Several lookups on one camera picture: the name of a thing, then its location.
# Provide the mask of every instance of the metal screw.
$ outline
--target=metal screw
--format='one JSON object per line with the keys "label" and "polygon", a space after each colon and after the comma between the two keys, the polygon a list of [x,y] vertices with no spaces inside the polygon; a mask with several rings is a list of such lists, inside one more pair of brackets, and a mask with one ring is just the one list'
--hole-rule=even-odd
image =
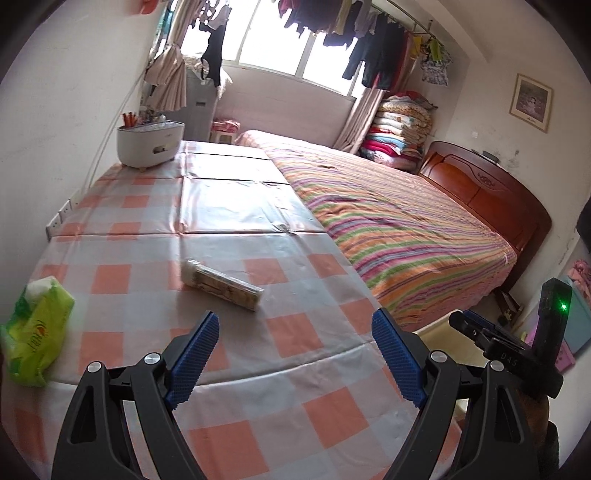
{"label": "metal screw", "polygon": [[88,367],[86,367],[86,369],[91,373],[95,373],[98,372],[101,368],[101,364],[100,362],[92,362]]}
{"label": "metal screw", "polygon": [[144,357],[144,362],[148,365],[154,365],[160,362],[160,355],[157,353],[149,353]]}
{"label": "metal screw", "polygon": [[505,366],[501,362],[499,362],[498,360],[493,360],[491,362],[491,368],[495,372],[502,372],[505,369]]}
{"label": "metal screw", "polygon": [[443,364],[447,361],[447,355],[438,350],[431,354],[431,360],[437,362],[438,364]]}

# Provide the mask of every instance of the table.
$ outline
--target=table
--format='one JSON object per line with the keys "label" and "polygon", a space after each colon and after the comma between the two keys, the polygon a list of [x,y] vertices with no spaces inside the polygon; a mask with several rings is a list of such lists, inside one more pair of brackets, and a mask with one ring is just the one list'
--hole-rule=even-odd
{"label": "table", "polygon": [[[187,257],[264,288],[258,311],[183,286]],[[184,142],[144,173],[113,166],[31,279],[47,275],[76,299],[63,350],[47,387],[6,377],[2,389],[5,429],[42,480],[86,365],[161,352],[205,310],[220,341],[174,415],[210,480],[381,479],[417,415],[373,343],[378,303],[260,150]],[[142,471],[158,478],[125,411]],[[459,434],[453,424],[438,474]]]}

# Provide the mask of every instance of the striped bedsheet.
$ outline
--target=striped bedsheet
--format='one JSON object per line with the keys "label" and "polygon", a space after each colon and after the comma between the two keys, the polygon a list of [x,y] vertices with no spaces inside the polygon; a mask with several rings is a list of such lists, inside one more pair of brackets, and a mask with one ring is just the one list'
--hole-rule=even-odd
{"label": "striped bedsheet", "polygon": [[517,256],[426,180],[355,155],[248,131],[405,330],[467,309],[500,286]]}

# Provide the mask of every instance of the cable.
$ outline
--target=cable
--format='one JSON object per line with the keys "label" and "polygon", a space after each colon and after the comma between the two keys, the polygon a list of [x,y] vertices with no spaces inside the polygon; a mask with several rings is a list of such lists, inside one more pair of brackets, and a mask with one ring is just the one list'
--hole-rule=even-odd
{"label": "cable", "polygon": [[129,99],[131,98],[135,89],[137,88],[138,83],[142,80],[142,78],[144,78],[144,74],[145,74],[145,72],[142,70],[142,73],[140,74],[138,79],[135,81],[135,83],[133,84],[133,86],[131,87],[129,92],[127,93],[125,99],[123,100],[123,102],[121,102],[121,105],[119,106],[117,113],[113,117],[113,120],[111,120],[109,127],[108,127],[107,131],[105,132],[105,135],[103,136],[103,140],[100,142],[99,148],[96,150],[96,154],[93,157],[92,163],[90,164],[90,167],[88,169],[88,173],[86,174],[86,177],[84,179],[84,184],[82,186],[82,195],[86,194],[86,192],[88,191],[88,189],[92,185],[92,182],[95,179],[96,170],[99,168],[100,161],[103,157],[103,153],[105,153],[105,148],[107,147],[107,144],[109,143],[109,140],[111,139],[111,135],[113,134],[113,130],[115,129],[115,125],[117,124],[117,120],[119,119],[119,116],[123,112],[125,105],[127,104],[127,102],[129,102]]}

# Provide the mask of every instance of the pink and white tablecloth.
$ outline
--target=pink and white tablecloth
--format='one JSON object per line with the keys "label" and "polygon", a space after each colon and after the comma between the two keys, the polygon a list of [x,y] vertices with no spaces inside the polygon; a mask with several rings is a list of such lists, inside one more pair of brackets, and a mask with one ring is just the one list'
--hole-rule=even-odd
{"label": "pink and white tablecloth", "polygon": [[[47,387],[2,387],[2,423],[42,480],[86,365],[161,352],[205,310],[220,341],[175,417],[210,480],[381,480],[396,457],[417,410],[372,341],[378,303],[264,153],[237,148],[186,142],[144,173],[114,166],[51,240],[32,279],[55,275],[76,299],[62,353]],[[264,288],[259,310],[183,286],[187,257]]]}

